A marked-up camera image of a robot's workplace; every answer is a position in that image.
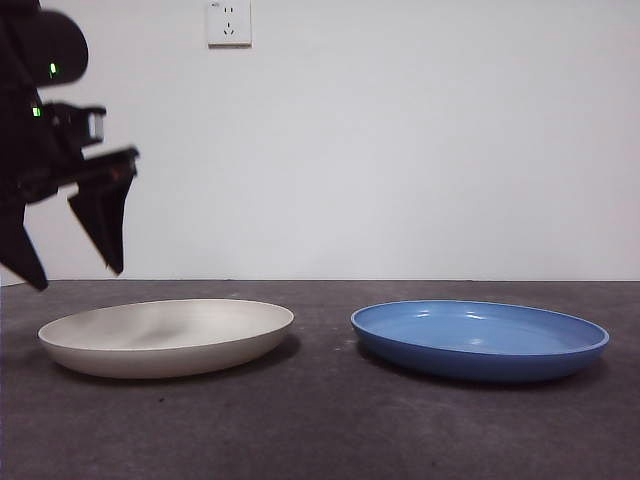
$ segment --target plate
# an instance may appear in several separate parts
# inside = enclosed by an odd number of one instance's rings
[[[609,341],[602,327],[519,305],[416,300],[372,305],[351,323],[380,357],[424,373],[485,382],[534,382],[571,375]]]
[[[221,370],[275,348],[294,315],[247,300],[135,303],[77,313],[38,331],[51,358],[112,378],[166,378]]]

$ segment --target wall socket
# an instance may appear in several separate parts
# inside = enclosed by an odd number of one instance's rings
[[[250,47],[251,37],[251,0],[209,1],[209,47]]]

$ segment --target robotic arm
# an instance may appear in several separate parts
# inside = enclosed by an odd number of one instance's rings
[[[43,290],[47,279],[23,222],[28,203],[77,183],[71,209],[106,264],[123,270],[122,221],[138,152],[84,158],[103,140],[103,107],[43,104],[38,88],[85,72],[88,50],[78,26],[38,0],[0,0],[0,263]]]

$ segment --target blue plate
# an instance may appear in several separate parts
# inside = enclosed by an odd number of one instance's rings
[[[366,348],[425,373],[486,382],[564,377],[595,360],[602,327],[538,308],[457,300],[372,305],[351,323]]]

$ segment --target dark tabletop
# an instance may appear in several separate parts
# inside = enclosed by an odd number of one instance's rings
[[[259,360],[173,380],[52,363],[42,325],[96,307],[235,298],[291,309]],[[491,386],[409,373],[360,347],[350,314],[408,299],[524,304],[605,327],[572,377]],[[2,288],[2,478],[638,479],[640,283],[59,281]]]

